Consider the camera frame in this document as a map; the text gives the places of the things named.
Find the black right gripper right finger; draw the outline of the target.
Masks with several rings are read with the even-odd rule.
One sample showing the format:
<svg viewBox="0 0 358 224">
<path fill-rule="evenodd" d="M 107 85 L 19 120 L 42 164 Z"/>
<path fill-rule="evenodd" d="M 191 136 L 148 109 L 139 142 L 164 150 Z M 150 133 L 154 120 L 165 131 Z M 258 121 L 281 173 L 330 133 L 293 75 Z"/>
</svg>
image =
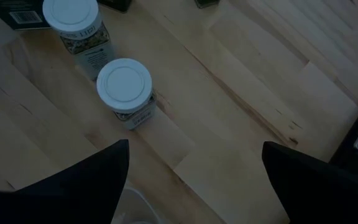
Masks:
<svg viewBox="0 0 358 224">
<path fill-rule="evenodd" d="M 272 141 L 262 161 L 290 224 L 358 224 L 358 175 Z"/>
</svg>

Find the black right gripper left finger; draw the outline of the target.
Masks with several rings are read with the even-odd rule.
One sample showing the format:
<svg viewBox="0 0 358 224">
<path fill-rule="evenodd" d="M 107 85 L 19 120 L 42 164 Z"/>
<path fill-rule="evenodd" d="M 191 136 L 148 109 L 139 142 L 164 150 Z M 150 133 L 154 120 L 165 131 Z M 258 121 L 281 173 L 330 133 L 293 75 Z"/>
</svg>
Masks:
<svg viewBox="0 0 358 224">
<path fill-rule="evenodd" d="M 129 141 L 15 192 L 0 191 L 0 224 L 110 224 L 129 170 Z"/>
</svg>

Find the white-lid seasoning jar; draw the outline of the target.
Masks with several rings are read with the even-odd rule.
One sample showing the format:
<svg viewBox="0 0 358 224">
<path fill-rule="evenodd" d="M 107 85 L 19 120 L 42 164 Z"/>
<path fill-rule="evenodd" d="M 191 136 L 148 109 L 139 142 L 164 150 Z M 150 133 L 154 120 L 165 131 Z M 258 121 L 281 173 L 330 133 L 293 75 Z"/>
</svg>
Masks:
<svg viewBox="0 0 358 224">
<path fill-rule="evenodd" d="M 91 80 L 114 59 L 97 0 L 44 0 L 42 11 L 66 50 Z"/>
<path fill-rule="evenodd" d="M 152 77 L 134 59 L 120 58 L 107 63 L 98 75 L 96 89 L 127 129 L 135 129 L 154 114 L 157 96 Z"/>
</svg>

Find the dark green spice tin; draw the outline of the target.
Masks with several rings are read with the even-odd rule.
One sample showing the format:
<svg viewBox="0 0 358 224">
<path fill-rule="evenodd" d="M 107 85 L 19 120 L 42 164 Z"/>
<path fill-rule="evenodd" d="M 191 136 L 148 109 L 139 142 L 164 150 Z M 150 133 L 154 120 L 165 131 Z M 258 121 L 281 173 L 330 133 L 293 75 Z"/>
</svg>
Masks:
<svg viewBox="0 0 358 224">
<path fill-rule="evenodd" d="M 44 0 L 0 0 L 0 19 L 13 30 L 49 29 L 42 6 Z"/>
</svg>

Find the clear plastic container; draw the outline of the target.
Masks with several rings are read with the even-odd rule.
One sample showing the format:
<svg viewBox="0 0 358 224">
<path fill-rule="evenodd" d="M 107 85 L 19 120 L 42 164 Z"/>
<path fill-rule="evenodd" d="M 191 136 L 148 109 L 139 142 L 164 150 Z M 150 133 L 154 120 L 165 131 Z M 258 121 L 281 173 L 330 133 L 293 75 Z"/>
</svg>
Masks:
<svg viewBox="0 0 358 224">
<path fill-rule="evenodd" d="M 163 224 L 143 194 L 127 180 L 111 224 Z"/>
</svg>

